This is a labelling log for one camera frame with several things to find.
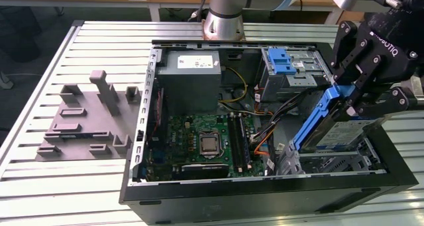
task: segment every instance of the yellow cable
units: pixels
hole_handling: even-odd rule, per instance
[[[239,98],[220,100],[220,101],[219,101],[220,103],[232,103],[232,102],[236,102],[236,101],[242,100],[242,99],[246,97],[246,94],[247,94],[247,83],[246,83],[244,78],[242,77],[242,75],[239,74],[239,72],[238,72],[234,68],[227,67],[227,69],[230,69],[230,70],[239,76],[239,78],[242,79],[243,84],[244,84],[244,92],[243,92],[243,95],[242,95]]]

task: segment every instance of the green motherboard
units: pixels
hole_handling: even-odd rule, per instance
[[[254,119],[251,115],[244,116],[244,131],[250,136],[255,133]],[[191,115],[171,116],[168,119],[167,145],[160,151],[152,152],[155,164],[155,180],[174,180],[172,175],[179,170],[179,166],[187,164],[227,164],[230,166],[228,177],[263,176],[263,162],[260,157],[252,156],[251,169],[242,172],[234,167],[232,145],[228,132],[227,115]],[[210,154],[202,150],[203,143],[218,144],[219,149]]]

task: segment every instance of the aluminum table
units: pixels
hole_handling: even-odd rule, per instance
[[[336,26],[246,24],[247,40],[334,43]],[[106,70],[116,90],[143,88],[151,41],[202,40],[200,24],[184,22],[94,22],[72,26],[8,138],[0,148],[2,226],[144,225],[118,203],[124,159],[36,162],[62,98],[63,84],[95,91],[92,70]],[[386,195],[348,212],[196,225],[424,225],[424,112],[399,116],[384,128],[420,182],[406,192]]]

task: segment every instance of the robotiq logo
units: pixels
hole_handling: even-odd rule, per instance
[[[378,36],[376,33],[370,32],[370,35],[375,36],[382,41],[383,45],[386,46],[386,48],[392,53],[392,56],[395,57],[399,54],[399,50],[396,49],[396,47],[390,42],[387,42],[380,36]]]

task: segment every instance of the power supply label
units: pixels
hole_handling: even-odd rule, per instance
[[[348,122],[336,122],[320,142],[319,149],[334,149],[338,146],[350,145],[351,142],[363,133],[363,127],[374,123],[375,119],[351,120]]]
[[[179,69],[214,68],[212,56],[179,56]]]

